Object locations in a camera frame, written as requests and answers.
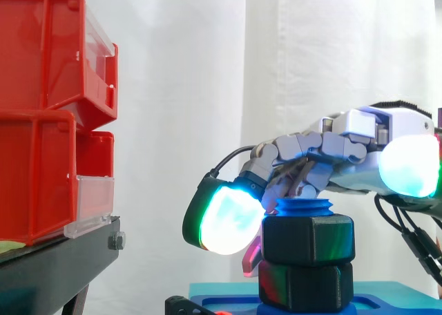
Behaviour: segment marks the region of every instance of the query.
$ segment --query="red plastic drawer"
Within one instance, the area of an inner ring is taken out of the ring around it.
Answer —
[[[0,15],[1,109],[69,110],[86,130],[117,118],[118,49],[84,0],[0,0]]]
[[[107,224],[113,142],[77,131],[68,111],[0,111],[0,242],[31,245],[62,228],[74,238]]]

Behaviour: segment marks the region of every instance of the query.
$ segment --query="white curtain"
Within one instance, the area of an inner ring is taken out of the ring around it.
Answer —
[[[434,0],[246,1],[243,144],[383,100],[414,102],[435,116],[442,106]],[[373,195],[323,196],[355,221],[355,280],[395,280],[436,296],[436,284],[379,216]],[[435,236],[429,217],[416,221]],[[232,260],[232,279],[239,259]]]
[[[164,300],[186,295],[189,283],[242,280],[241,255],[181,237],[202,176],[241,144],[385,99],[442,106],[433,0],[87,2],[119,45],[119,117],[105,129],[116,138],[115,214],[127,246],[91,284],[85,314],[163,314]],[[435,295],[372,196],[325,196],[355,220],[356,280]],[[428,218],[416,221],[434,234]]]

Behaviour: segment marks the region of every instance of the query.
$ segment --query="glowing fingertip sensor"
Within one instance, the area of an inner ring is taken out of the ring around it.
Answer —
[[[253,240],[264,214],[260,201],[246,190],[205,177],[184,217],[183,236],[199,248],[234,254]]]
[[[439,141],[433,135],[406,135],[382,151],[379,173],[385,185],[401,195],[431,196],[439,181]]]

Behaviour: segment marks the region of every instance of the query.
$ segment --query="teal platform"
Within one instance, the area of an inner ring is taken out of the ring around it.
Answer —
[[[403,309],[442,309],[442,300],[433,299],[414,289],[395,282],[359,282],[354,283],[355,294],[371,294],[391,306]],[[191,284],[189,296],[212,295],[257,295],[257,283],[198,283]],[[225,310],[226,305],[210,305],[209,310]],[[362,304],[355,304],[357,309],[367,309]],[[232,305],[230,310],[246,310],[256,305]]]

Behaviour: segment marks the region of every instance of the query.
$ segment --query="black cable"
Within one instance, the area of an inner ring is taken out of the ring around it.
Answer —
[[[396,217],[398,218],[399,224],[400,224],[400,226],[402,228],[402,232],[407,231],[408,229],[407,229],[407,227],[405,226],[405,224],[403,222],[403,219],[401,217],[401,213],[399,213],[398,207],[393,206],[393,210],[394,210],[394,213],[396,214]]]
[[[418,258],[420,264],[424,268],[424,270],[427,272],[427,274],[431,275],[433,279],[442,286],[442,275],[441,270],[437,266],[435,260],[439,261],[442,264],[442,253],[437,248],[434,241],[431,239],[431,237],[428,236],[428,234],[420,229],[416,224],[414,224],[411,217],[403,210],[402,214],[405,216],[405,218],[408,220],[408,222],[413,226],[413,229],[415,229],[414,232],[411,232],[404,224],[403,219],[401,217],[401,214],[399,213],[399,209],[396,206],[393,206],[394,212],[396,214],[396,217],[398,218],[398,221],[401,225],[396,224],[383,210],[381,206],[381,202],[379,201],[382,197],[379,194],[376,194],[374,197],[374,203],[376,205],[376,208],[378,209],[379,213],[384,217],[384,219],[392,225],[396,230],[400,231],[402,234],[402,238],[407,243],[408,247],[412,250],[413,254]],[[436,222],[438,225],[440,223],[440,227],[442,228],[442,222]]]
[[[393,228],[395,228],[396,230],[398,230],[399,232],[402,233],[402,228],[400,225],[398,225],[396,222],[394,222],[388,215],[387,213],[384,211],[384,209],[381,206],[381,201],[379,201],[379,199],[381,199],[381,196],[379,194],[376,194],[374,196],[374,204],[376,205],[376,208],[378,209],[380,215],[384,218],[384,220],[386,220],[388,222],[388,224],[390,224]]]
[[[245,146],[245,147],[241,147],[239,149],[236,149],[235,151],[232,151],[230,154],[228,154],[228,156],[226,156],[220,163],[218,163],[217,166],[215,166],[215,168],[211,169],[210,174],[213,177],[217,177],[220,174],[220,170],[222,169],[222,167],[224,165],[227,164],[227,162],[229,162],[232,158],[234,158],[236,155],[244,153],[245,151],[251,151],[253,148],[255,148],[255,146]]]
[[[435,221],[435,223],[437,224],[437,226],[442,229],[442,222],[440,220],[438,220],[437,218],[433,217],[433,221]]]
[[[405,217],[405,219],[410,223],[410,225],[413,227],[413,229],[418,230],[419,227],[416,225],[415,222],[413,222],[412,218],[410,217],[410,215],[408,215],[408,213],[401,209],[401,213],[403,214],[403,216]]]

